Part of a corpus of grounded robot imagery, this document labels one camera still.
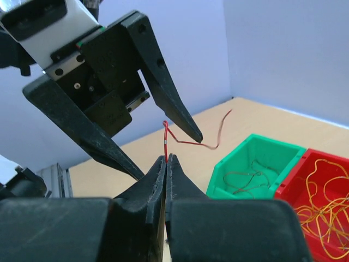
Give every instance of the wooden table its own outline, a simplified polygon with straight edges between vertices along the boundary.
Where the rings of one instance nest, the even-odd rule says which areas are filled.
[[[211,151],[201,146],[177,144],[168,138],[170,153],[178,156],[186,175],[206,192],[213,168],[250,134],[259,134],[306,148],[313,148],[349,158],[349,130],[295,115],[271,106],[235,98],[194,116],[205,144],[215,145],[221,119],[229,109],[221,145]],[[171,126],[179,140],[189,140],[178,127]],[[164,131],[159,130],[122,147],[123,151],[146,173],[159,155],[164,154]],[[70,169],[75,197],[115,197],[135,181],[94,160]],[[164,261],[170,261],[168,249]]]

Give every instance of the bent red wire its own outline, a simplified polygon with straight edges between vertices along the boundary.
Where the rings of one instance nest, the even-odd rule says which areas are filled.
[[[222,129],[223,129],[223,124],[224,124],[224,120],[225,118],[230,114],[230,112],[232,111],[229,110],[228,113],[225,114],[225,116],[223,117],[222,121],[220,122],[220,126],[218,129],[218,136],[217,136],[217,145],[216,146],[209,146],[206,144],[201,144],[201,143],[196,143],[196,142],[188,142],[188,141],[180,141],[176,138],[176,136],[174,135],[174,133],[171,131],[171,129],[169,128],[169,123],[167,121],[163,122],[163,125],[165,127],[165,131],[164,131],[164,153],[165,153],[165,162],[167,163],[168,161],[168,156],[167,156],[167,132],[171,134],[171,136],[173,137],[173,139],[180,144],[189,144],[189,145],[196,145],[196,146],[203,146],[206,147],[210,150],[215,150],[219,147],[220,145],[220,139],[221,139],[221,133],[222,133]]]

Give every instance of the screw hole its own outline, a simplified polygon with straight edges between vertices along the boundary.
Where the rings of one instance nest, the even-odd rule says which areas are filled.
[[[157,60],[157,64],[159,68],[165,68],[165,61],[162,58]]]
[[[81,63],[81,62],[84,60],[83,55],[78,55],[78,56],[76,57],[76,60],[77,60],[79,63]]]
[[[55,71],[56,75],[63,75],[63,70],[61,68],[56,69]]]
[[[141,25],[138,26],[138,32],[140,34],[145,34],[146,30],[147,30],[147,27],[144,24],[141,24]]]

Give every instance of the white wall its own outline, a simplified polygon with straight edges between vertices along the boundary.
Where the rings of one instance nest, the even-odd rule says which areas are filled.
[[[231,88],[349,126],[349,1],[224,1]]]
[[[192,114],[231,97],[222,1],[104,0],[100,22],[108,25],[132,9],[149,16],[177,90]],[[0,154],[33,171],[57,162],[67,168],[87,155],[22,95],[23,86],[40,72],[34,67],[29,79],[14,68],[0,70]],[[120,145],[160,129],[165,115],[149,99],[132,117],[115,137]]]

